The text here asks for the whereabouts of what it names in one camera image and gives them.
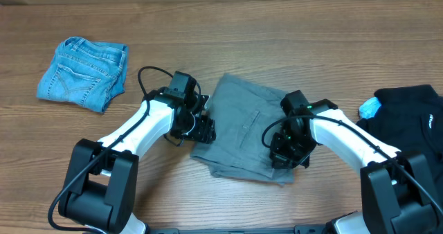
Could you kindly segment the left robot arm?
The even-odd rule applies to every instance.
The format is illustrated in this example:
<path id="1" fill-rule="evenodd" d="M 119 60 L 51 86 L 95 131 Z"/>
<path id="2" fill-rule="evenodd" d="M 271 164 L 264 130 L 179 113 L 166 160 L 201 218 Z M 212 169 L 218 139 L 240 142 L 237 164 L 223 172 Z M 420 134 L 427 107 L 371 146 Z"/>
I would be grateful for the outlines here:
<path id="1" fill-rule="evenodd" d="M 215 122 L 204 115 L 209 97 L 187 73 L 170 85 L 145 92 L 140 109 L 99 141 L 82 139 L 73 148 L 63 188 L 48 211 L 70 219 L 84 233 L 149 233 L 134 214 L 138 164 L 161 137 L 209 144 Z"/>

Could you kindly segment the grey shorts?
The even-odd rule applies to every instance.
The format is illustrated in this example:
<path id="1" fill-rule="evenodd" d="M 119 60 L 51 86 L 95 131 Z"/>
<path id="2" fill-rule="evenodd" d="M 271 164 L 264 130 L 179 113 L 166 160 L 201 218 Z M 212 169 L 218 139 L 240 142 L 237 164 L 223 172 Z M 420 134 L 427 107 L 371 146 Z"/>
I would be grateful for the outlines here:
<path id="1" fill-rule="evenodd" d="M 263 131 L 284 117 L 280 102 L 285 95 L 279 89 L 224 74 L 209 110 L 216 139 L 211 144 L 197 143 L 190 158 L 206 164 L 214 177 L 293 183 L 293 170 L 273 168 L 270 150 L 262 144 Z"/>

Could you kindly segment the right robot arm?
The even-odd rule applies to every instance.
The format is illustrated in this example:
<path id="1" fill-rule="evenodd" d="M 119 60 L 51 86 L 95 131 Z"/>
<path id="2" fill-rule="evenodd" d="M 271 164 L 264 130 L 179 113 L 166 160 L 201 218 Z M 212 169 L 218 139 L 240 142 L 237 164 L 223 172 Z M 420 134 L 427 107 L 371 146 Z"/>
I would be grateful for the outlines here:
<path id="1" fill-rule="evenodd" d="M 354 124 L 328 99 L 310 103 L 301 91 L 288 93 L 285 114 L 268 144 L 276 169 L 308 167 L 324 145 L 355 171 L 361 182 L 362 210 L 335 218 L 321 233 L 432 233 L 442 229 L 431 171 L 423 154 L 401 151 Z"/>

